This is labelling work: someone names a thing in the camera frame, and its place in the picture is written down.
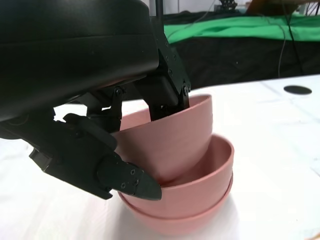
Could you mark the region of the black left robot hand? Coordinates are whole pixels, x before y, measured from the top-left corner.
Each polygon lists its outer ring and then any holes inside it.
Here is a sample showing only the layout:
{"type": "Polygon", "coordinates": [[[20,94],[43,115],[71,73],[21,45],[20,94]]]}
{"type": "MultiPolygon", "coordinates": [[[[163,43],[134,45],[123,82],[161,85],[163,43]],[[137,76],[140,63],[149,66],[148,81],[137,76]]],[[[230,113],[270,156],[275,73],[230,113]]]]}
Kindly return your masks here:
{"type": "Polygon", "coordinates": [[[43,172],[102,199],[111,190],[158,201],[144,169],[116,153],[125,86],[153,121],[189,107],[190,81],[155,15],[140,0],[3,0],[0,136],[33,146],[43,172]]]}

